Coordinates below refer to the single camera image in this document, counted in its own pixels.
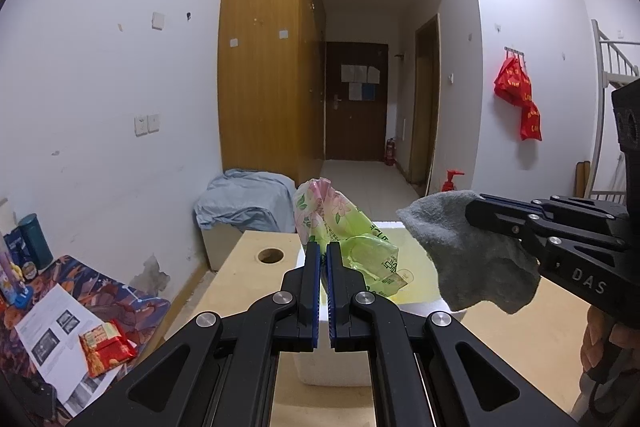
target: doorway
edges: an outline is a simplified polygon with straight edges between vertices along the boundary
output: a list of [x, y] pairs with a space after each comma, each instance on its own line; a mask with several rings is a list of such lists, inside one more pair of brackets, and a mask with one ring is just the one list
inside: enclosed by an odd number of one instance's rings
[[384, 159], [387, 87], [387, 44], [327, 42], [326, 159]]
[[440, 19], [415, 33], [414, 126], [408, 179], [419, 196], [429, 191], [440, 105]]

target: green plastic bag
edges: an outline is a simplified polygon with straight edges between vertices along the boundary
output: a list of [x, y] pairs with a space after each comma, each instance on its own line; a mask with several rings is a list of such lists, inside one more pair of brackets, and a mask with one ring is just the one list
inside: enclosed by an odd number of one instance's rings
[[296, 229], [303, 245], [315, 241], [323, 254], [340, 242], [342, 263], [364, 275], [372, 293], [390, 297], [406, 286], [396, 273], [398, 247], [350, 200], [321, 178], [300, 185], [295, 195]]

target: white paper sheet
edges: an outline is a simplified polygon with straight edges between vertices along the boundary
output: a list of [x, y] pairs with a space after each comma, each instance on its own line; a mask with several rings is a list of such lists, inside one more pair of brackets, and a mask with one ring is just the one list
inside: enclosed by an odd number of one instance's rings
[[362, 100], [362, 84], [352, 82], [349, 84], [349, 100]]
[[[72, 395], [78, 394], [82, 382], [91, 380], [79, 335], [100, 324], [102, 321], [98, 317], [62, 286], [56, 285], [15, 327], [31, 361], [42, 378], [56, 388], [58, 399], [67, 410], [66, 402]], [[87, 406], [95, 400], [107, 389], [119, 369], [112, 369], [97, 383], [86, 382], [86, 388], [83, 388], [85, 393], [77, 402]], [[87, 389], [91, 393], [85, 399]]]
[[342, 64], [340, 66], [340, 79], [343, 82], [353, 82], [354, 66]]
[[380, 70], [369, 66], [367, 70], [367, 84], [379, 84], [380, 83]]
[[367, 67], [366, 66], [354, 66], [355, 75], [353, 77], [353, 82], [357, 82], [359, 84], [367, 83]]

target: peeling paint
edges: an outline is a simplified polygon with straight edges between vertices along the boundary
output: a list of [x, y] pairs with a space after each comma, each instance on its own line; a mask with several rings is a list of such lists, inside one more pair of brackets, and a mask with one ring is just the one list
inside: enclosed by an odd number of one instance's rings
[[129, 286], [158, 297], [160, 292], [164, 291], [169, 284], [171, 277], [160, 271], [160, 264], [155, 255], [149, 257], [143, 266], [145, 269], [131, 279]]

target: patterned tablecloth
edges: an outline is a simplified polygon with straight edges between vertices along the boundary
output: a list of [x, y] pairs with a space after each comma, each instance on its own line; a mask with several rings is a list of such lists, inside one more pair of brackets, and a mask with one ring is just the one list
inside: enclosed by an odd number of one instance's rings
[[[142, 353], [169, 311], [168, 300], [114, 281], [73, 257], [61, 257], [30, 283], [33, 287], [33, 302], [29, 308], [18, 310], [10, 306], [0, 311], [0, 369], [4, 372], [18, 373], [25, 377], [36, 373], [36, 368], [31, 363], [14, 327], [56, 284], [60, 284], [101, 320], [116, 319], [122, 325], [127, 338], [138, 345], [138, 353]], [[117, 378], [125, 375], [128, 368], [135, 363], [136, 361], [132, 360], [124, 366]], [[45, 421], [44, 426], [63, 426], [70, 421], [69, 414], [60, 404], [58, 405], [57, 421]], [[42, 420], [34, 419], [34, 423], [40, 425]]]

